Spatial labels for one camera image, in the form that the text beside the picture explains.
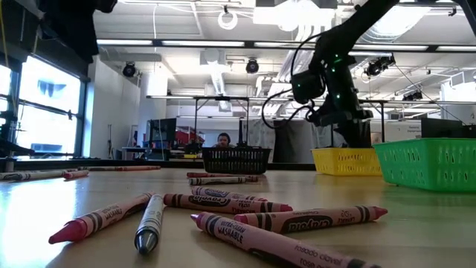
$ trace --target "green basket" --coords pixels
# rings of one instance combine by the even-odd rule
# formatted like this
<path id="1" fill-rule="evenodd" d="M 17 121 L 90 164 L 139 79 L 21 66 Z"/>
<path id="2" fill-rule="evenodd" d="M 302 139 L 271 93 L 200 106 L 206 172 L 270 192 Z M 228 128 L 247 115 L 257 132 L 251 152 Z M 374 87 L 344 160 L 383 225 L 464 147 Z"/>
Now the green basket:
<path id="1" fill-rule="evenodd" d="M 374 147 L 388 183 L 476 192 L 476 139 L 419 138 Z"/>

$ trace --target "table surface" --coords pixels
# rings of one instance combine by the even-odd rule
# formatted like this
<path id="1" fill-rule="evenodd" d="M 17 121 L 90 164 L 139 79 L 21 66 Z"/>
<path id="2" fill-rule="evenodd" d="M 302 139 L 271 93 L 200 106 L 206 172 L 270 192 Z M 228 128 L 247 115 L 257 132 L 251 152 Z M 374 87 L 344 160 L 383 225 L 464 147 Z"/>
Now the table surface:
<path id="1" fill-rule="evenodd" d="M 0 182 L 0 267 L 270 267 L 209 237 L 190 214 L 165 208 L 159 247 L 147 257 L 134 247 L 142 213 L 79 243 L 48 244 L 70 219 L 146 191 L 189 194 L 186 172 L 162 169 L 91 172 L 64 182 Z M 380 177 L 333 177 L 310 171 L 269 171 L 255 184 L 217 185 L 227 191 L 288 203 L 295 210 L 379 205 L 389 214 L 377 223 L 289 234 L 322 249 L 382 267 L 473 267 L 476 261 L 476 195 L 442 194 L 386 185 Z"/>

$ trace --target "black basket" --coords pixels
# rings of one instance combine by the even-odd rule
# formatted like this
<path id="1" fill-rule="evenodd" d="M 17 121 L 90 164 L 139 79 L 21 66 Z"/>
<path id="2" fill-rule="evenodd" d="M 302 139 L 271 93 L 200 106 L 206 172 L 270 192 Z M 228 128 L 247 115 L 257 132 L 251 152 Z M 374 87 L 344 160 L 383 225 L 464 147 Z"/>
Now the black basket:
<path id="1" fill-rule="evenodd" d="M 259 175 L 266 172 L 270 152 L 253 147 L 204 147 L 203 164 L 208 173 Z"/>

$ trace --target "hair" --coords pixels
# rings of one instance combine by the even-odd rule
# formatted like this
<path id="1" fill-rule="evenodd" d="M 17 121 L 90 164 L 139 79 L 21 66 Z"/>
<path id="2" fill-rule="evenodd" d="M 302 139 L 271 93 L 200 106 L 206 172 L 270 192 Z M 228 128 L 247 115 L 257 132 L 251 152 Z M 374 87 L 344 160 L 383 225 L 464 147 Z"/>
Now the hair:
<path id="1" fill-rule="evenodd" d="M 226 137 L 226 139 L 228 140 L 228 144 L 230 144 L 231 138 L 230 138 L 229 134 L 227 134 L 227 133 L 220 133 L 220 135 L 218 135 L 218 138 L 216 138 L 216 140 L 218 141 L 218 140 L 220 139 L 220 137 Z"/>

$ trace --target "ceiling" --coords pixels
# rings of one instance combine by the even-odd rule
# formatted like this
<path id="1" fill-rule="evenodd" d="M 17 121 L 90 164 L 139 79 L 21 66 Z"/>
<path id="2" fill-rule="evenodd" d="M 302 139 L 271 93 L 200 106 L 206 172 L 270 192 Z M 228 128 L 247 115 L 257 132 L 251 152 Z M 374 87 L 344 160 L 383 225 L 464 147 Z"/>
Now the ceiling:
<path id="1" fill-rule="evenodd" d="M 295 40 L 297 30 L 282 31 L 277 25 L 256 25 L 253 23 L 254 1 L 242 1 L 241 6 L 230 5 L 229 9 L 240 13 L 237 26 L 225 30 L 217 20 L 222 4 L 204 7 L 196 4 L 124 4 L 118 3 L 110 14 L 96 12 L 94 22 L 98 39 L 214 39 L 214 40 Z M 339 7 L 338 16 L 345 19 L 349 7 Z M 456 16 L 448 16 L 451 8 L 434 8 L 423 16 L 409 31 L 394 43 L 405 44 L 452 44 L 476 45 L 476 37 L 463 15 L 458 10 Z M 286 19 L 298 19 L 292 13 Z M 203 48 L 141 48 L 107 47 L 100 50 L 101 57 L 113 59 L 110 65 L 122 69 L 125 55 L 160 54 L 162 63 L 173 73 L 169 88 L 176 94 L 186 89 L 203 89 L 211 83 L 208 70 L 200 67 L 200 53 Z M 255 86 L 260 75 L 275 76 L 285 61 L 288 51 L 269 49 L 224 48 L 226 63 L 230 65 L 223 74 L 225 84 Z M 361 94 L 360 98 L 390 99 L 394 92 L 420 82 L 423 91 L 430 98 L 439 97 L 440 83 L 447 80 L 458 68 L 476 68 L 476 54 L 441 53 L 395 53 L 396 66 L 385 71 L 370 82 L 362 75 L 363 68 L 353 69 L 354 83 Z M 258 74 L 247 74 L 245 66 L 249 58 L 256 58 L 260 64 Z M 153 72 L 155 62 L 136 62 L 142 72 Z"/>

